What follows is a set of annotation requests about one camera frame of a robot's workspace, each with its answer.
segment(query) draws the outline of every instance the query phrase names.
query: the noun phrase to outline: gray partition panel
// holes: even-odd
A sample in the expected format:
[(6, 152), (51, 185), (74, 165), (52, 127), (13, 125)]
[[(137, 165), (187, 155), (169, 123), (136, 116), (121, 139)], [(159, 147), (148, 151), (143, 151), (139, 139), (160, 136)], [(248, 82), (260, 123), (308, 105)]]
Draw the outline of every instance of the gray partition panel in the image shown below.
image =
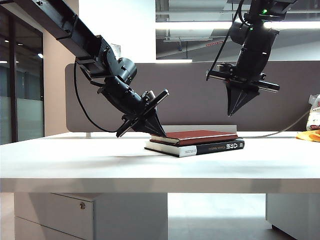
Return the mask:
[[(310, 94), (320, 93), (320, 61), (270, 61), (264, 73), (267, 81), (280, 85), (279, 93), (261, 91), (232, 117), (227, 115), (227, 92), (223, 81), (206, 81), (211, 62), (137, 63), (131, 87), (141, 94), (153, 90), (157, 95), (168, 89), (170, 95), (158, 106), (163, 125), (237, 125), (238, 131), (281, 130), (310, 108)], [(98, 132), (85, 117), (74, 89), (73, 64), (65, 68), (66, 125), (71, 132)], [(80, 98), (89, 116), (99, 126), (115, 130), (121, 116), (97, 87), (77, 69)], [(308, 116), (293, 131), (306, 129)]]

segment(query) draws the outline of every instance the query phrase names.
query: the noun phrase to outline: plastic bag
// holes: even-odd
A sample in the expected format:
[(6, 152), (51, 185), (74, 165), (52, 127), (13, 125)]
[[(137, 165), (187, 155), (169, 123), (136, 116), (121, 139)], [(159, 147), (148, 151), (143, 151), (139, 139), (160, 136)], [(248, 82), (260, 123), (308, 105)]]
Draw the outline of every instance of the plastic bag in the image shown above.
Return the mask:
[(320, 94), (310, 95), (309, 104), (311, 109), (309, 113), (306, 129), (308, 131), (320, 129)]

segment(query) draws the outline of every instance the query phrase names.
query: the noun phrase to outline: black robotic arm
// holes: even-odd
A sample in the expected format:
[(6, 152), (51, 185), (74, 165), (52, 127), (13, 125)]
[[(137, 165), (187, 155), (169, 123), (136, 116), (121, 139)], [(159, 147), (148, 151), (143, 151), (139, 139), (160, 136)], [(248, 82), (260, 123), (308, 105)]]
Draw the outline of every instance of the black robotic arm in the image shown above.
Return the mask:
[(231, 40), (242, 45), (236, 64), (223, 63), (207, 72), (208, 78), (225, 81), (229, 116), (243, 105), (258, 96), (259, 90), (278, 92), (280, 86), (266, 82), (265, 68), (272, 45), (279, 31), (266, 28), (266, 21), (282, 21), (290, 6), (297, 0), (252, 0), (249, 12), (241, 13), (244, 0), (237, 10), (239, 19), (232, 23), (229, 30)]
[[(138, 95), (130, 88), (137, 74), (136, 65), (127, 58), (116, 59), (106, 40), (100, 35), (95, 36), (63, 0), (14, 2), (75, 55), (75, 61), (86, 78), (99, 87), (97, 92), (124, 113), (124, 123), (117, 130), (117, 137), (130, 128), (136, 132), (166, 136), (156, 108), (169, 95), (166, 89), (157, 97), (152, 91)], [(104, 83), (94, 81), (96, 78), (104, 78)]]

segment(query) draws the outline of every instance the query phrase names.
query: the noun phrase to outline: cable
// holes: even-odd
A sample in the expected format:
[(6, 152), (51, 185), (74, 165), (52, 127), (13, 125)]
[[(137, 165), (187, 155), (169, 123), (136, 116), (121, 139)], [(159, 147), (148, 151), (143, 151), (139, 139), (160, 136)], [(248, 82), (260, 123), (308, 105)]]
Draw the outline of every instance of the cable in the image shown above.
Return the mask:
[(238, 5), (238, 15), (239, 15), (239, 19), (240, 19), (240, 21), (241, 21), (244, 25), (250, 27), (250, 25), (247, 24), (247, 23), (245, 22), (244, 18), (242, 17), (242, 4), (243, 4), (243, 3), (244, 3), (244, 0), (240, 1), (240, 2), (239, 2), (239, 5)]
[(294, 123), (292, 123), (290, 126), (286, 127), (285, 129), (282, 129), (278, 132), (275, 133), (271, 133), (271, 134), (267, 134), (267, 135), (262, 135), (262, 136), (244, 136), (243, 139), (262, 139), (262, 138), (266, 138), (272, 135), (276, 135), (279, 133), (282, 133), (290, 128), (292, 128), (294, 125), (296, 125), (301, 119), (303, 119), (308, 113), (310, 112), (310, 110), (306, 111), (301, 117), (299, 117)]
[[(238, 15), (238, 12), (239, 12), (239, 7), (238, 7), (237, 10), (235, 11), (235, 14), (234, 14), (233, 19), (232, 19), (232, 23), (235, 22), (235, 20), (236, 20), (236, 18), (237, 18), (237, 15)], [(213, 64), (212, 64), (212, 66), (211, 66), (208, 74), (206, 75), (206, 79), (205, 79), (206, 81), (208, 81), (208, 79), (209, 79), (209, 73), (212, 71), (212, 69), (214, 69), (214, 67), (215, 67), (215, 65), (216, 65), (216, 63), (217, 63), (217, 61), (218, 61), (218, 58), (220, 57), (220, 54), (221, 54), (222, 50), (224, 49), (224, 46), (225, 46), (225, 44), (226, 44), (226, 42), (227, 42), (227, 40), (228, 40), (230, 31), (231, 31), (231, 27), (229, 28), (229, 30), (228, 30), (228, 32), (227, 32), (227, 34), (226, 34), (226, 36), (225, 36), (225, 38), (224, 38), (224, 40), (223, 40), (223, 43), (222, 43), (222, 45), (221, 45), (221, 47), (220, 47), (220, 49), (219, 49), (219, 52), (218, 52), (218, 54), (215, 56), (214, 62), (213, 62)]]
[(82, 111), (84, 113), (84, 115), (86, 116), (86, 118), (90, 121), (90, 123), (92, 123), (94, 126), (96, 126), (98, 129), (104, 131), (104, 132), (108, 132), (108, 133), (115, 133), (119, 130), (119, 128), (117, 130), (114, 131), (109, 131), (106, 130), (100, 126), (98, 126), (94, 121), (91, 120), (91, 118), (89, 117), (89, 115), (86, 112), (85, 107), (83, 106), (80, 97), (79, 97), (79, 93), (78, 93), (78, 87), (77, 87), (77, 63), (74, 62), (74, 67), (73, 67), (73, 82), (74, 82), (74, 90), (75, 90), (75, 95), (76, 95), (76, 99), (78, 100), (78, 103), (80, 104)]

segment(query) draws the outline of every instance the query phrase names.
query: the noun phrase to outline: stack of books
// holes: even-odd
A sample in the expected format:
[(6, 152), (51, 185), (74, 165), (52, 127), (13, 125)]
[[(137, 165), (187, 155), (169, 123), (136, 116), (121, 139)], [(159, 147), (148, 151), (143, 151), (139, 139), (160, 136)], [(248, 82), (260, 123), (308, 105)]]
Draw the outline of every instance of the stack of books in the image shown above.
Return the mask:
[(145, 149), (172, 155), (187, 157), (222, 151), (243, 149), (245, 141), (236, 133), (193, 130), (167, 132), (166, 137), (151, 135)]

